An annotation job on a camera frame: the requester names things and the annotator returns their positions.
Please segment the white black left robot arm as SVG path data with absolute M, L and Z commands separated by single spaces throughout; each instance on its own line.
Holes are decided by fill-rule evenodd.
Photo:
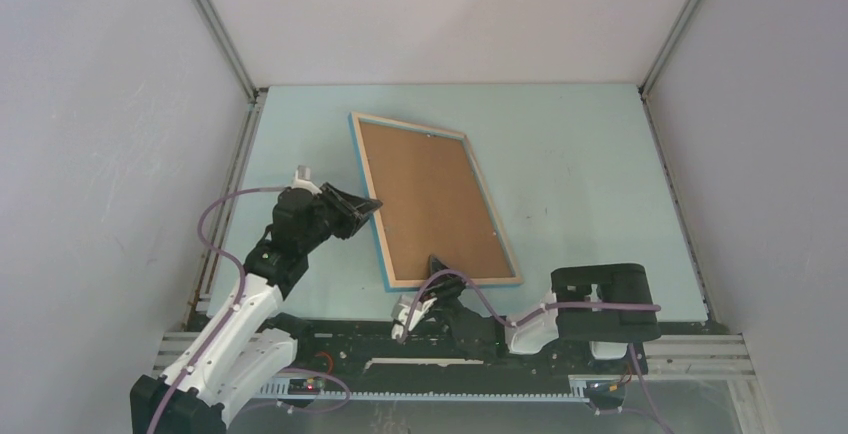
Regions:
M 271 222 L 246 258 L 234 262 L 238 280 L 224 306 L 162 374 L 142 375 L 133 385 L 133 432 L 224 433 L 274 374 L 314 362 L 311 338 L 259 328 L 281 310 L 309 255 L 331 237 L 353 237 L 382 203 L 303 180 L 273 191 Z

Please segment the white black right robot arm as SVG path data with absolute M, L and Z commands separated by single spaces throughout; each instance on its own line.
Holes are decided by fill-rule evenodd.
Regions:
M 431 257 L 430 276 L 414 296 L 398 300 L 392 336 L 404 342 L 427 320 L 445 327 L 474 358 L 539 354 L 556 341 L 582 342 L 585 365 L 606 372 L 628 346 L 660 337 L 646 269 L 635 263 L 565 267 L 527 312 L 499 315 L 469 276 Z

